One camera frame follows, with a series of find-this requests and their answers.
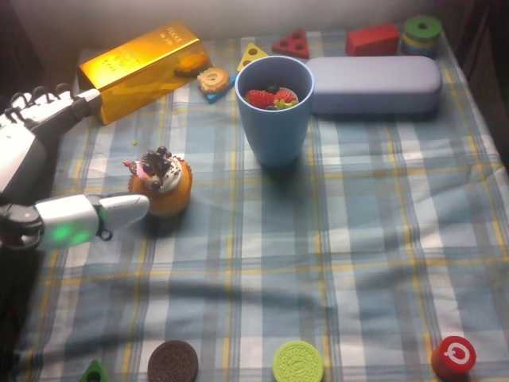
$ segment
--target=cup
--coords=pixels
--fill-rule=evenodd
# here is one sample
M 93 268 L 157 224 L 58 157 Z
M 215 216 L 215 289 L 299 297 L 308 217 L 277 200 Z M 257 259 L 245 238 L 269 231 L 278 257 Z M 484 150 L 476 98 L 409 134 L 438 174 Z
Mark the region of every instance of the cup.
M 244 99 L 248 91 L 270 85 L 295 92 L 299 103 L 283 110 L 263 110 Z M 308 67 L 291 57 L 263 57 L 250 62 L 237 75 L 235 93 L 243 129 L 262 166 L 285 166 L 298 158 L 308 130 L 314 87 Z

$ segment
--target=green light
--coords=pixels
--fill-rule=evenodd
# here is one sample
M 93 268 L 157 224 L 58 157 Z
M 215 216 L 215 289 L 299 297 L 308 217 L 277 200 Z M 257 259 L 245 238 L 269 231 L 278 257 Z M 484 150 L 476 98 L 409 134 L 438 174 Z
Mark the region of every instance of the green light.
M 72 226 L 62 225 L 53 231 L 52 237 L 55 241 L 64 241 L 72 234 Z
M 83 232 L 77 233 L 72 238 L 71 245 L 79 245 L 79 244 L 85 243 L 85 242 L 89 241 L 90 238 L 92 238 L 92 237 L 93 237 L 93 235 L 91 235 L 90 232 L 83 231 Z

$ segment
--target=robotic arm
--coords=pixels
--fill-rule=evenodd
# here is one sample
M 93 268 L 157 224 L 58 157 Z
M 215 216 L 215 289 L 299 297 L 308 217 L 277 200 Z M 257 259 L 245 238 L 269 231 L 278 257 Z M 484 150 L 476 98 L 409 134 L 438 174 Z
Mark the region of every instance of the robotic arm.
M 47 158 L 45 146 L 99 111 L 99 91 L 74 96 L 62 84 L 14 95 L 0 115 L 0 248 L 25 251 L 68 248 L 142 219 L 149 210 L 143 195 L 75 195 L 21 205 Z

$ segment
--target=red bottle cap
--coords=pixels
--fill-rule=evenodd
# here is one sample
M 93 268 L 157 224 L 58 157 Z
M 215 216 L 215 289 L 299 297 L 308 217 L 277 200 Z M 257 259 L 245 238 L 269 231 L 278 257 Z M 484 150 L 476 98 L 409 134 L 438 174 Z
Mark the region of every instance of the red bottle cap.
M 461 378 L 474 367 L 476 358 L 476 350 L 469 341 L 450 336 L 433 351 L 431 366 L 441 378 Z

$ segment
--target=checkered cloth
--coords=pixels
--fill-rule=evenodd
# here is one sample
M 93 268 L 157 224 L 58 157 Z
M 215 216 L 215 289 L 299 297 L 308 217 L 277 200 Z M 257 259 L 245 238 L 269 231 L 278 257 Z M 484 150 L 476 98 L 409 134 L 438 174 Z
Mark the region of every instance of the checkered cloth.
M 277 39 L 206 46 L 234 72 L 248 43 Z M 308 42 L 341 55 L 345 32 Z M 83 121 L 55 195 L 125 191 L 122 161 L 165 145 L 192 167 L 192 200 L 177 222 L 46 255 L 20 376 L 77 381 L 97 359 L 113 381 L 145 381 L 153 350 L 181 339 L 199 381 L 268 381 L 277 348 L 301 339 L 327 381 L 431 381 L 433 347 L 457 334 L 476 380 L 508 381 L 509 181 L 445 39 L 437 62 L 437 115 L 312 118 L 284 177 L 255 161 L 235 92 L 209 105 L 193 82 L 109 126 Z

